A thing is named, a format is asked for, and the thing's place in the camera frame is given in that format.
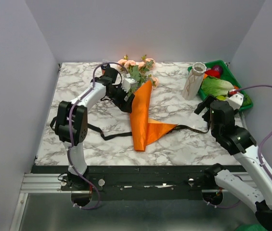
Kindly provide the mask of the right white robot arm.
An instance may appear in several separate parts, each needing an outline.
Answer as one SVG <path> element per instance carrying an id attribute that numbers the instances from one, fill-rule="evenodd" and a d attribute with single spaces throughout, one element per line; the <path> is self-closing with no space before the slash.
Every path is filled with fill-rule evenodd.
<path id="1" fill-rule="evenodd" d="M 249 131 L 235 125 L 236 110 L 231 103 L 209 95 L 198 105 L 195 113 L 200 114 L 204 108 L 207 111 L 202 118 L 210 125 L 211 135 L 242 165 L 256 188 L 234 176 L 221 164 L 207 168 L 202 182 L 210 189 L 218 186 L 232 193 L 255 213 L 266 230 L 272 231 L 272 168 L 259 152 L 259 146 Z"/>

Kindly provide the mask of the black ribbon with gold text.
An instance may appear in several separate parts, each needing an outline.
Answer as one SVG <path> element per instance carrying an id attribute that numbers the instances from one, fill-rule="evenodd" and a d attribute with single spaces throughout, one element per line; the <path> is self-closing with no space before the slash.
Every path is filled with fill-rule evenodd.
<path id="1" fill-rule="evenodd" d="M 52 119 L 51 123 L 50 123 L 50 127 L 53 131 L 55 131 L 54 129 L 54 124 L 56 122 L 56 116 Z M 114 139 L 116 137 L 128 137 L 128 136 L 132 136 L 132 132 L 124 132 L 124 133 L 118 133 L 118 134 L 113 134 L 113 135 L 109 135 L 109 136 L 105 136 L 104 135 L 104 132 L 99 128 L 99 127 L 96 127 L 94 125 L 91 125 L 91 124 L 88 124 L 88 128 L 93 130 L 93 131 L 96 131 L 96 132 L 99 132 L 101 137 L 105 140 L 105 141 L 108 141 L 108 140 L 111 140 L 111 139 Z M 170 134 L 172 133 L 173 131 L 178 131 L 178 130 L 183 130 L 183 129 L 188 129 L 192 132 L 195 132 L 195 133 L 199 133 L 199 134 L 206 134 L 208 133 L 208 131 L 210 130 L 210 121 L 207 122 L 207 131 L 201 131 L 201 130 L 197 130 L 195 128 L 191 128 L 190 126 L 187 126 L 187 125 L 177 125 L 175 126 L 173 129 L 171 129 L 170 131 L 168 131 L 166 134 Z"/>

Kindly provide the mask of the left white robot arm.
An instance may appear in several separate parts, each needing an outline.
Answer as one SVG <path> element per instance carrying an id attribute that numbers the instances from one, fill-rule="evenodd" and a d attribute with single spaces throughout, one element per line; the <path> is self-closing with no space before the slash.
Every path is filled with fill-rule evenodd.
<path id="1" fill-rule="evenodd" d="M 116 84 L 119 72 L 107 67 L 105 73 L 100 77 L 93 77 L 89 87 L 78 97 L 71 101 L 59 103 L 57 116 L 51 123 L 52 129 L 63 142 L 69 162 L 68 171 L 74 175 L 72 185 L 78 190 L 84 190 L 89 183 L 85 176 L 87 164 L 84 158 L 83 141 L 88 130 L 93 129 L 100 134 L 102 130 L 88 123 L 89 110 L 104 97 L 109 100 L 124 113 L 132 112 L 132 102 L 135 95 L 131 89 L 137 82 L 126 77 Z"/>

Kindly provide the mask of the orange wrapping paper sheet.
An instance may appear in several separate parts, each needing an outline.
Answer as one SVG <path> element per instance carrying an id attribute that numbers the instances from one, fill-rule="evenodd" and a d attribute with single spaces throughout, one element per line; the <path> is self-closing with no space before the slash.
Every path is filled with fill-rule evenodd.
<path id="1" fill-rule="evenodd" d="M 176 124 L 169 124 L 149 118 L 149 106 L 152 93 L 152 82 L 147 81 L 134 93 L 130 126 L 134 150 L 144 152 L 147 145 L 157 141 L 172 129 Z"/>

